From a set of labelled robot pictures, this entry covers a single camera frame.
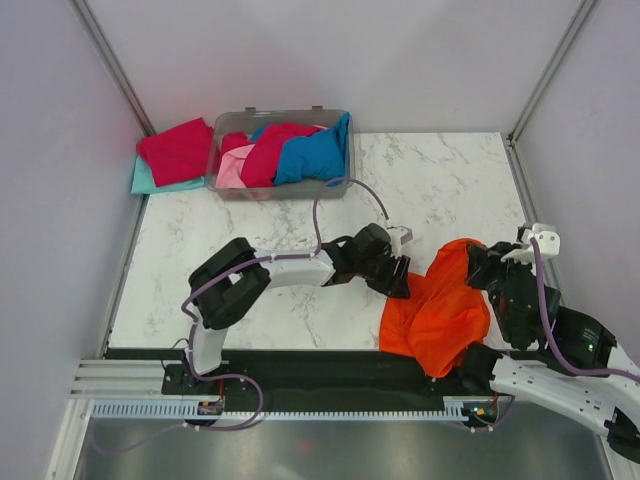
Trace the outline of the orange t shirt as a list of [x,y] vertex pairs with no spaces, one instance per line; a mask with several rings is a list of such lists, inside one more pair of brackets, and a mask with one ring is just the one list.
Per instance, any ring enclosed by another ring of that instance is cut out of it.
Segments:
[[471,238],[450,241],[424,275],[408,275],[410,297],[386,301],[380,351],[413,358],[426,375],[443,378],[471,344],[484,341],[491,314],[481,291],[466,284],[468,248],[482,245]]

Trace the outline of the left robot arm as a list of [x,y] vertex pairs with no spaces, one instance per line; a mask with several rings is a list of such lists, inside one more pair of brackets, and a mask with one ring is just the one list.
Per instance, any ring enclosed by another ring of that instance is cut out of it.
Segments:
[[252,247],[244,237],[231,240],[188,279],[191,292],[182,310],[192,327],[185,382],[198,393],[216,388],[228,329],[267,290],[328,287],[360,278],[388,298],[409,298],[410,258],[403,247],[412,238],[408,227],[370,223],[354,236],[324,242],[313,251],[272,252]]

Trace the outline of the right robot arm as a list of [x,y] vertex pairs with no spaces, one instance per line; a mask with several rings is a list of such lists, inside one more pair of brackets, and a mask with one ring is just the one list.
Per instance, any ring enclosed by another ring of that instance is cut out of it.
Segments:
[[595,318],[561,305],[543,263],[558,255],[551,231],[514,243],[469,245],[467,286],[487,293],[500,352],[471,344],[458,368],[467,392],[494,391],[533,402],[587,427],[618,455],[639,460],[639,368]]

